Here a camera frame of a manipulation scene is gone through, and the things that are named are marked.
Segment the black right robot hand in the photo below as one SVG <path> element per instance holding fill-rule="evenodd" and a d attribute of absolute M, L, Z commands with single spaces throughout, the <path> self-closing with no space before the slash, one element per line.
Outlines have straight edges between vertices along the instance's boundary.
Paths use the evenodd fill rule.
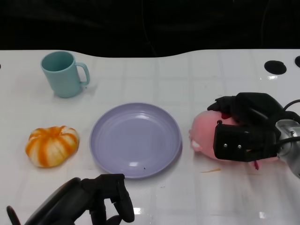
<path fill-rule="evenodd" d="M 217 98 L 207 109 L 228 114 L 237 123 L 217 122 L 213 143 L 216 158 L 252 162 L 276 157 L 275 144 L 281 133 L 270 119 L 283 107 L 273 97 L 266 93 L 241 92 Z"/>

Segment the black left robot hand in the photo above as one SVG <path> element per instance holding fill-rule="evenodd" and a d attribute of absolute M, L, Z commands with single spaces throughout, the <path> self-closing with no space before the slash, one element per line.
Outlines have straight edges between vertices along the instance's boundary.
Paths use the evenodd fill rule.
<path fill-rule="evenodd" d="M 26 221 L 28 225 L 73 225 L 89 211 L 94 225 L 132 223 L 134 209 L 123 174 L 73 178 L 53 192 Z"/>

